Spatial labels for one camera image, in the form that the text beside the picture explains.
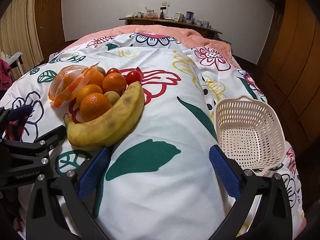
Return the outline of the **red tomato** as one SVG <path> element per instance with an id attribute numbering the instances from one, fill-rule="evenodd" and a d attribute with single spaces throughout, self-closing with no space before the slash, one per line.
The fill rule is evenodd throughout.
<path id="1" fill-rule="evenodd" d="M 110 74 L 114 74 L 114 73 L 121 74 L 121 72 L 117 68 L 111 68 L 106 72 L 106 76 L 108 76 Z"/>
<path id="2" fill-rule="evenodd" d="M 141 82 L 142 77 L 140 72 L 133 70 L 127 73 L 125 79 L 126 79 L 127 85 L 130 85 L 134 82 Z"/>

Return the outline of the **white kettle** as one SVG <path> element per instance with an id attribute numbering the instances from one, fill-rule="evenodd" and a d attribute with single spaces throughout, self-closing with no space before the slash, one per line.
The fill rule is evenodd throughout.
<path id="1" fill-rule="evenodd" d="M 181 14 L 179 12 L 176 12 L 174 15 L 174 20 L 175 21 L 180 21 L 181 20 Z"/>

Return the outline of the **wooden sideboard table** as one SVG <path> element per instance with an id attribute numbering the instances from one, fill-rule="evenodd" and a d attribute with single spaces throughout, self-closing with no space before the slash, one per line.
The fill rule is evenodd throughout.
<path id="1" fill-rule="evenodd" d="M 189 23 L 179 22 L 175 20 L 164 20 L 164 19 L 161 20 L 157 18 L 131 18 L 131 17 L 120 18 L 119 20 L 125 21 L 126 25 L 162 25 L 166 27 L 192 29 L 198 32 L 199 34 L 201 34 L 204 38 L 215 39 L 215 40 L 218 40 L 220 38 L 219 35 L 222 34 L 222 32 L 217 31 L 213 28 L 202 27 L 196 24 L 189 24 Z"/>

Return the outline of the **white plastic perforated basket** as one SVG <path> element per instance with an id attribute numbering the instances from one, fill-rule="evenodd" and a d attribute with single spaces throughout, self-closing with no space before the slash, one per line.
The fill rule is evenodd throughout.
<path id="1" fill-rule="evenodd" d="M 285 138 L 271 106 L 242 95 L 226 98 L 214 109 L 217 142 L 227 158 L 263 176 L 285 158 Z"/>

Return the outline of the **blue white jug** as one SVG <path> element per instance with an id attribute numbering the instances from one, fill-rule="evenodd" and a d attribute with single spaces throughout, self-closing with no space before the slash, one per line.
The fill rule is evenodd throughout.
<path id="1" fill-rule="evenodd" d="M 187 24 L 193 24 L 194 23 L 194 13 L 191 11 L 187 11 L 185 15 L 185 22 Z"/>

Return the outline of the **brown wooden door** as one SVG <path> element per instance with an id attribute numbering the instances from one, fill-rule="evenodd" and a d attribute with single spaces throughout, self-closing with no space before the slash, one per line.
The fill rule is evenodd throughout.
<path id="1" fill-rule="evenodd" d="M 37 34 L 44 61 L 65 45 L 62 0 L 35 0 Z"/>

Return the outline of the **beige curtain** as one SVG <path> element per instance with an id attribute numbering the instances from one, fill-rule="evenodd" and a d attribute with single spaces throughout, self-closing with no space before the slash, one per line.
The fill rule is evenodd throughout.
<path id="1" fill-rule="evenodd" d="M 35 0 L 13 0 L 1 18 L 1 51 L 21 52 L 24 73 L 43 61 L 35 21 Z"/>

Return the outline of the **wooden wardrobe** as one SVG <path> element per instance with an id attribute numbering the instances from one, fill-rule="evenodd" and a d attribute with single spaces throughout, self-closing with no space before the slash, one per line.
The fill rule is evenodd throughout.
<path id="1" fill-rule="evenodd" d="M 319 139 L 319 19 L 306 0 L 269 0 L 271 27 L 255 78 L 296 154 Z"/>

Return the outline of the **orange mandarin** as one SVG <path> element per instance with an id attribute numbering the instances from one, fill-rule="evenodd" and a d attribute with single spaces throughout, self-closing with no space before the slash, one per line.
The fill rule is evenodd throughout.
<path id="1" fill-rule="evenodd" d="M 112 104 L 101 93 L 92 93 L 86 96 L 80 104 L 80 115 L 84 122 L 94 120 L 106 113 Z"/>
<path id="2" fill-rule="evenodd" d="M 81 105 L 82 100 L 88 96 L 89 94 L 92 93 L 103 93 L 103 90 L 100 86 L 95 85 L 95 84 L 90 84 L 90 85 L 86 85 L 85 87 L 83 87 L 82 89 L 79 90 L 79 92 L 77 93 L 76 96 L 76 103 L 78 106 Z"/>
<path id="3" fill-rule="evenodd" d="M 120 96 L 127 87 L 126 79 L 120 73 L 111 73 L 103 80 L 103 92 L 117 92 Z"/>

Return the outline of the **orange bag of fruit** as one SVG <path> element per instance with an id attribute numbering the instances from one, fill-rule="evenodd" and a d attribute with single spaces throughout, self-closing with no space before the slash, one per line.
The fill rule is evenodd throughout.
<path id="1" fill-rule="evenodd" d="M 52 106 L 60 108 L 75 99 L 97 71 L 98 64 L 89 67 L 70 65 L 62 68 L 49 88 L 48 98 L 52 101 Z"/>

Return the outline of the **green kiwi fruit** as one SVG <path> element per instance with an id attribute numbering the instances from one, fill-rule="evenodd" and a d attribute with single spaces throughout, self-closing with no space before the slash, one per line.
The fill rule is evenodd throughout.
<path id="1" fill-rule="evenodd" d="M 120 99 L 120 95 L 115 91 L 108 91 L 104 96 L 107 97 L 112 106 Z"/>
<path id="2" fill-rule="evenodd" d="M 105 70 L 102 67 L 97 67 L 97 71 L 103 74 L 103 76 L 105 76 L 106 74 Z"/>

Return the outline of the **yellow banana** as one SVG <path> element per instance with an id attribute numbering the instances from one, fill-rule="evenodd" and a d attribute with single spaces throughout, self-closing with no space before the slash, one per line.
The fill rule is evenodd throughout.
<path id="1" fill-rule="evenodd" d="M 143 113 L 144 92 L 140 82 L 130 84 L 120 99 L 100 117 L 76 124 L 64 116 L 69 143 L 86 151 L 109 147 L 123 139 L 136 125 Z"/>

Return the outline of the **pink blanket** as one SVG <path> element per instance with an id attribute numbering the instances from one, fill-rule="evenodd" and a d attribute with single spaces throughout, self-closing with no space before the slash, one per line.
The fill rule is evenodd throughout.
<path id="1" fill-rule="evenodd" d="M 232 56 L 232 50 L 229 44 L 222 41 L 204 38 L 200 33 L 192 29 L 166 27 L 162 25 L 125 25 L 112 29 L 102 30 L 96 33 L 88 34 L 80 38 L 79 40 L 75 41 L 74 43 L 70 44 L 65 49 L 63 49 L 63 51 L 74 46 L 81 45 L 85 42 L 89 42 L 93 39 L 101 38 L 108 35 L 140 32 L 174 37 L 189 49 L 193 49 L 196 47 L 212 47 L 216 49 L 234 67 L 240 68 L 239 64 Z"/>

